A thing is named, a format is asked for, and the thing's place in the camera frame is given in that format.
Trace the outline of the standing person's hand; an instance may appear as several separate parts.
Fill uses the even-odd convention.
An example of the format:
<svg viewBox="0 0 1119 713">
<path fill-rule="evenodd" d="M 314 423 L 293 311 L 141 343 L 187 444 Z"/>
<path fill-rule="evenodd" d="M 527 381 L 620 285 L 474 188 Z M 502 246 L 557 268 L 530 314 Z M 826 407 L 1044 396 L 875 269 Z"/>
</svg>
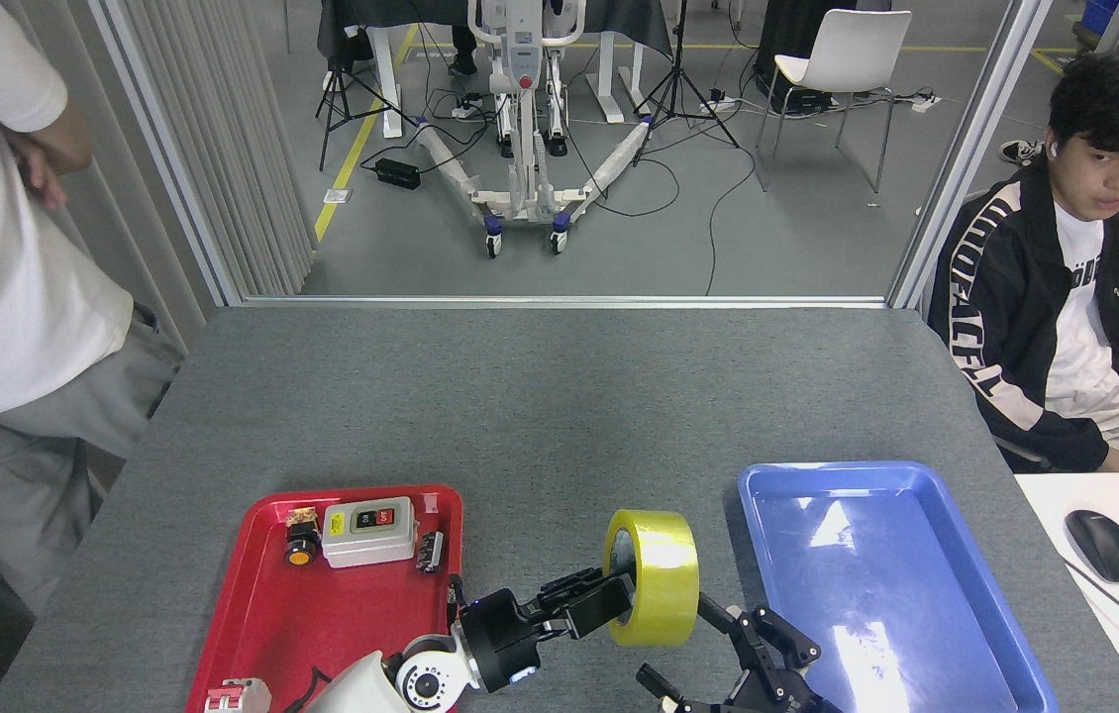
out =
<svg viewBox="0 0 1119 713">
<path fill-rule="evenodd" d="M 66 201 L 66 193 L 51 168 L 47 151 L 29 137 L 20 134 L 8 135 L 6 141 L 26 190 L 50 212 L 60 209 Z"/>
</svg>

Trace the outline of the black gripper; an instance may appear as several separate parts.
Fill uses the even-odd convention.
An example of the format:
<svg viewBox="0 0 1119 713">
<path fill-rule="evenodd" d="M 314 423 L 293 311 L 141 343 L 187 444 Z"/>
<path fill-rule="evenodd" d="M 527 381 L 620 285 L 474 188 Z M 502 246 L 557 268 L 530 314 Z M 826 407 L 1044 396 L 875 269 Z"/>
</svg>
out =
<svg viewBox="0 0 1119 713">
<path fill-rule="evenodd" d="M 466 651 L 476 662 L 482 689 L 495 693 L 540 668 L 540 623 L 547 636 L 583 638 L 632 608 L 627 579 L 599 567 L 560 576 L 527 603 L 509 588 L 457 604 Z"/>
<path fill-rule="evenodd" d="M 741 667 L 773 668 L 778 653 L 782 666 L 764 672 L 745 669 L 727 698 L 713 705 L 714 712 L 841 712 L 831 700 L 819 695 L 803 681 L 803 672 L 821 658 L 821 646 L 787 622 L 768 606 L 742 610 L 720 606 L 700 592 L 698 615 L 733 645 Z M 658 702 L 660 712 L 709 712 L 712 705 L 686 698 L 662 673 L 642 663 L 636 681 Z"/>
</svg>

